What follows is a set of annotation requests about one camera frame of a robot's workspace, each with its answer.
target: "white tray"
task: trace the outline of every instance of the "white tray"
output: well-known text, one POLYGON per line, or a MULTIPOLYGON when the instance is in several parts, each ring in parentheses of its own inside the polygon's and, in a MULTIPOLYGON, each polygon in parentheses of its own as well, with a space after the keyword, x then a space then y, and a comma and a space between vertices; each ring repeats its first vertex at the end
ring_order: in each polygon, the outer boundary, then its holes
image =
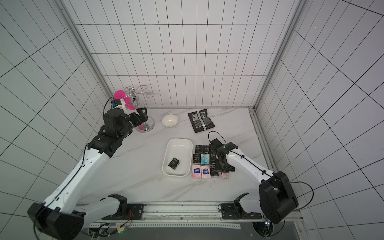
POLYGON ((191 170, 193 144, 188 139, 174 138, 168 142, 163 161, 163 173, 168 176, 185 177, 191 170), (175 170, 168 166, 173 158, 180 161, 175 170))

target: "white marble surface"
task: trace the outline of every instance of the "white marble surface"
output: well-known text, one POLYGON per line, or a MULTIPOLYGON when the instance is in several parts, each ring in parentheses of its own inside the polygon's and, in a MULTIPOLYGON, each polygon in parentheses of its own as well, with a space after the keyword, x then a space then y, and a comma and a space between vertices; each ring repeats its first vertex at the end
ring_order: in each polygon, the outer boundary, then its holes
MULTIPOLYGON (((192 179, 188 176, 169 177, 162 170, 167 143, 172 138, 185 138, 195 145, 208 145, 208 132, 220 132, 227 142, 236 144, 246 155, 266 167, 264 156, 254 130, 248 109, 208 109, 215 127, 195 133, 187 113, 201 109, 148 109, 155 127, 147 133, 136 130, 124 139, 114 156, 99 170, 87 186, 82 202, 98 201, 112 193, 128 198, 130 202, 154 201, 233 201, 244 192, 253 192, 258 186, 239 169, 228 174, 228 180, 219 178, 192 179), (175 114, 179 123, 164 127, 162 118, 175 114)), ((210 134, 211 139, 220 136, 210 134)))

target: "cable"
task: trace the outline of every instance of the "cable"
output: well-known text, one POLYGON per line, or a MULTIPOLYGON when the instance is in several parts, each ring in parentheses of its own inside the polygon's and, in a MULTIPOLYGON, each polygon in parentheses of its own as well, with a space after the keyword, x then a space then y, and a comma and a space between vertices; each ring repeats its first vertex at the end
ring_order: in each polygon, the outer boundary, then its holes
MULTIPOLYGON (((244 155, 240 155, 240 154, 238 154, 237 152, 233 152, 233 151, 230 151, 230 152, 239 155, 240 157, 242 157, 242 158, 244 158, 245 160, 247 160, 250 164, 252 164, 253 166, 255 166, 257 169, 259 169, 261 172, 264 172, 264 171, 261 170, 258 166, 256 166, 256 165, 253 164, 251 161, 249 161, 244 155)), ((267 174, 266 172, 264 172, 264 174, 267 175, 267 176, 269 176, 269 177, 273 177, 273 176, 267 174)), ((314 191, 313 191, 313 188, 312 188, 308 183, 306 183, 306 182, 302 182, 302 181, 297 181, 297 182, 283 181, 283 180, 277 179, 277 178, 275 178, 275 177, 274 177, 274 179, 276 179, 277 181, 280 181, 280 182, 286 182, 286 183, 304 183, 304 184, 306 184, 306 185, 308 185, 308 186, 310 187, 310 189, 311 189, 311 191, 312 191, 312 197, 311 197, 311 200, 310 200, 306 205, 304 205, 303 207, 301 207, 301 208, 299 208, 299 209, 295 209, 295 210, 303 209, 303 208, 305 208, 306 206, 308 206, 308 205, 312 202, 313 197, 314 197, 314 191)))
POLYGON ((37 240, 40 240, 40 238, 37 236, 37 233, 36 233, 36 229, 35 229, 35 226, 36 226, 36 221, 37 221, 37 218, 40 216, 40 214, 49 206, 51 205, 55 200, 57 201, 57 197, 64 191, 64 189, 68 186, 68 184, 73 180, 73 178, 76 176, 76 174, 80 171, 80 169, 83 167, 83 163, 84 163, 84 156, 85 156, 85 148, 84 148, 84 154, 83 154, 83 162, 80 166, 80 168, 76 171, 76 173, 73 175, 73 177, 69 180, 69 182, 63 187, 63 189, 53 198, 54 200, 52 200, 52 202, 50 202, 42 211, 40 211, 37 215, 36 215, 36 218, 35 220, 33 221, 33 233, 35 234, 35 237, 37 240))
POLYGON ((216 132, 216 131, 210 131, 210 132, 208 133, 208 141, 209 141, 209 142, 211 142, 211 140, 209 140, 209 134, 210 134, 211 132, 215 132, 215 133, 219 134, 220 137, 224 140, 225 144, 227 144, 227 142, 226 142, 226 140, 223 138, 223 136, 222 136, 220 133, 216 132))
POLYGON ((283 223, 283 226, 280 228, 280 230, 279 230, 277 233, 274 233, 274 234, 272 234, 272 235, 269 235, 269 237, 271 237, 271 236, 275 236, 276 234, 278 234, 279 232, 281 232, 281 230, 283 229, 283 227, 284 227, 284 225, 285 225, 285 219, 283 218, 283 220, 284 220, 284 223, 283 223))
POLYGON ((103 112, 105 111, 105 107, 107 106, 107 103, 109 102, 109 100, 110 100, 111 98, 113 98, 113 97, 110 97, 110 98, 107 100, 107 102, 105 103, 104 108, 103 108, 103 112))

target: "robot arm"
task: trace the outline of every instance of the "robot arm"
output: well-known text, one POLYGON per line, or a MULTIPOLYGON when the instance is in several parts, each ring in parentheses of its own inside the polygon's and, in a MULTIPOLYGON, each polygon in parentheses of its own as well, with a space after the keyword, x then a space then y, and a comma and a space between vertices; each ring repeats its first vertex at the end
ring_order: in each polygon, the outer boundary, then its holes
POLYGON ((76 207, 84 189, 98 170, 112 157, 132 129, 147 121, 147 109, 127 115, 114 108, 103 115, 104 125, 88 144, 84 157, 63 183, 42 204, 33 203, 28 216, 43 233, 59 240, 71 240, 80 230, 105 216, 125 217, 127 199, 113 194, 86 206, 76 207))
POLYGON ((251 194, 242 194, 236 201, 241 212, 263 213, 277 224, 299 206, 288 177, 281 171, 274 173, 255 163, 232 142, 222 144, 217 138, 209 144, 216 155, 215 169, 219 172, 245 173, 258 186, 251 194))

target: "black packaging bag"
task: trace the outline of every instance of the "black packaging bag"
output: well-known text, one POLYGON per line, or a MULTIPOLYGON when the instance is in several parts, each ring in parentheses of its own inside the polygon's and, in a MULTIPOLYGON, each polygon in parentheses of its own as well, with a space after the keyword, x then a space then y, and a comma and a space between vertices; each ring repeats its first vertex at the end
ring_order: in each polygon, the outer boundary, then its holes
POLYGON ((193 130, 195 132, 201 132, 215 127, 214 123, 208 117, 207 109, 201 111, 188 113, 189 120, 191 121, 193 130))

